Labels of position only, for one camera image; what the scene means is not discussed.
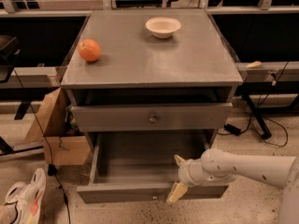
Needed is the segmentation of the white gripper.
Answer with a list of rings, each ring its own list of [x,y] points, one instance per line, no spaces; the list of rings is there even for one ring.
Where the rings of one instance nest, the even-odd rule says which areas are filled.
[[[184,196],[188,188],[196,186],[210,186],[218,182],[218,178],[206,169],[206,164],[201,160],[184,160],[178,154],[174,156],[178,166],[178,179],[167,196],[169,204],[177,202]]]

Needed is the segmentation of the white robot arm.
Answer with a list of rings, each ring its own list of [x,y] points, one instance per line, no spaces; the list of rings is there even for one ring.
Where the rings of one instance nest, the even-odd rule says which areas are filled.
[[[178,179],[166,201],[175,203],[188,188],[232,182],[236,175],[283,190],[278,224],[299,224],[299,158],[290,156],[236,155],[210,148],[199,159],[174,156]]]

